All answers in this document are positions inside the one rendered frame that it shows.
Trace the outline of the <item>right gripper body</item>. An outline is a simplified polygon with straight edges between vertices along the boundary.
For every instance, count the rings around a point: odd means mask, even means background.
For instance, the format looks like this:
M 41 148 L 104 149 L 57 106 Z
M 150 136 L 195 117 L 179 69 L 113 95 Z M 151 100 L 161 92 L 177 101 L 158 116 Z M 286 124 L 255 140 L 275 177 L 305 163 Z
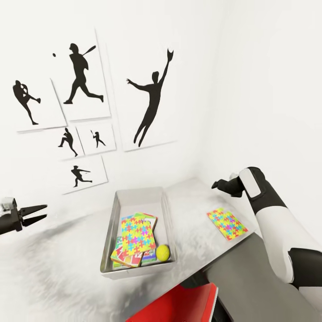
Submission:
M 232 195 L 233 197 L 237 197 L 237 198 L 241 198 L 242 197 L 242 191 L 237 191 L 234 187 L 233 187 L 233 180 L 230 181 L 226 181 L 223 179 L 220 179 L 218 182 L 218 186 L 216 187 L 218 190 L 227 193 L 229 195 Z

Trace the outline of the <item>tennis ball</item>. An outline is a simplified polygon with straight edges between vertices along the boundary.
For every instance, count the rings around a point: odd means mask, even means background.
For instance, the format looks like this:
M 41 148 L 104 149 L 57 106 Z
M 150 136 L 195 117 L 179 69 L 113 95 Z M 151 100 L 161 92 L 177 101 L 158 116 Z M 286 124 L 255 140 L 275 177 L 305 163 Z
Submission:
M 160 261 L 166 261 L 169 258 L 170 251 L 165 245 L 160 245 L 157 248 L 156 254 Z

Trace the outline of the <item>jigsaw puzzle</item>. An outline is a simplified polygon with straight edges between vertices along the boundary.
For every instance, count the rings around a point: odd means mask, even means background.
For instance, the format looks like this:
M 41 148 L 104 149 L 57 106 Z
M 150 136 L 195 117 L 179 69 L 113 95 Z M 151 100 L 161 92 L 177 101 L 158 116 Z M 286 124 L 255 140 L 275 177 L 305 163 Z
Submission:
M 212 220 L 227 240 L 231 241 L 249 231 L 232 215 L 231 212 L 223 214 L 222 211 L 224 211 L 224 208 L 219 208 L 206 213 L 206 215 Z
M 124 258 L 156 248 L 150 222 L 142 224 L 144 219 L 139 216 L 121 221 Z

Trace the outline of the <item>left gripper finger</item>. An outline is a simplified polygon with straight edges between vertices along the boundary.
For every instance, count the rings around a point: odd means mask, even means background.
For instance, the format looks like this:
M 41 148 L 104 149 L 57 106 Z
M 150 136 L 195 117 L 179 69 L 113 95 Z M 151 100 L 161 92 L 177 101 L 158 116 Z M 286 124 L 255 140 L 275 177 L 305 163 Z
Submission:
M 43 216 L 36 216 L 35 218 L 29 218 L 27 220 L 23 220 L 22 218 L 22 221 L 21 221 L 21 225 L 22 227 L 28 227 L 30 225 L 33 225 L 37 222 L 39 222 L 41 220 L 41 217 L 46 217 L 46 214 L 44 214 Z
M 40 211 L 46 207 L 47 207 L 46 205 L 37 205 L 37 206 L 20 208 L 20 210 L 18 211 L 18 219 L 19 221 L 22 221 L 21 219 L 22 217 L 29 215 L 31 213 Z

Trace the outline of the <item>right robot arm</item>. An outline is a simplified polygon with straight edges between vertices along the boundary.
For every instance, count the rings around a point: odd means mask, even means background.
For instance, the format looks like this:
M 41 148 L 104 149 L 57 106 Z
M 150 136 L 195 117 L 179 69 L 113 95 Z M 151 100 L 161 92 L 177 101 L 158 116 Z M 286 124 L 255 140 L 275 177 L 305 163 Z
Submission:
M 249 198 L 270 265 L 284 283 L 298 291 L 322 315 L 322 246 L 305 230 L 257 167 L 215 181 L 212 189 Z

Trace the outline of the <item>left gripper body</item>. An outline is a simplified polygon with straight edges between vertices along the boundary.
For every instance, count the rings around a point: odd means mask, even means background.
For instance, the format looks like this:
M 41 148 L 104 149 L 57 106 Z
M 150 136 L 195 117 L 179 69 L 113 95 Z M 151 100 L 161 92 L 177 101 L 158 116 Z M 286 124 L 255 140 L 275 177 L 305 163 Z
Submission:
M 9 215 L 0 216 L 0 235 L 13 230 L 22 231 L 21 221 L 18 219 L 17 208 L 11 209 Z

